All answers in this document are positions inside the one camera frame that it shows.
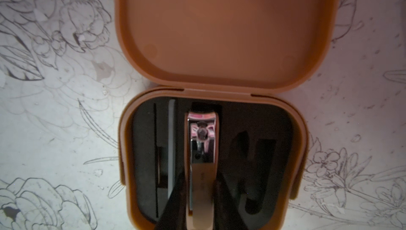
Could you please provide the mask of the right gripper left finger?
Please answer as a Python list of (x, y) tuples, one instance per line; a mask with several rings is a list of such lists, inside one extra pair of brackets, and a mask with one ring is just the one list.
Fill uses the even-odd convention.
[(155, 225), (155, 230), (186, 230), (187, 187), (185, 172), (182, 172), (172, 190), (164, 211)]

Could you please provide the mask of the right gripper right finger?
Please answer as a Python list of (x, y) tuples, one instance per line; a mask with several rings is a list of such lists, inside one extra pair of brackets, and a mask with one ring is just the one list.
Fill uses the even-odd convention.
[(227, 185), (217, 179), (214, 185), (214, 229), (247, 230), (241, 215), (233, 202)]

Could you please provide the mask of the long brown nail clipper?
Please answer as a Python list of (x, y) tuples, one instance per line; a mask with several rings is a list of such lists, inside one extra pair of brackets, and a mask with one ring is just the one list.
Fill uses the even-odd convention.
[(185, 120), (186, 229), (212, 230), (218, 168), (218, 114), (188, 112)]

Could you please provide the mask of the dark brown clipper case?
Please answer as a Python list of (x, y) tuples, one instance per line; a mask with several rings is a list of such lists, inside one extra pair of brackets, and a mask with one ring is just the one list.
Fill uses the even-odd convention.
[(248, 230), (279, 230), (298, 195), (306, 120), (278, 97), (329, 47), (339, 0), (115, 0), (121, 48), (156, 87), (118, 126), (132, 225), (154, 230), (185, 172), (188, 112), (218, 114), (218, 168)]

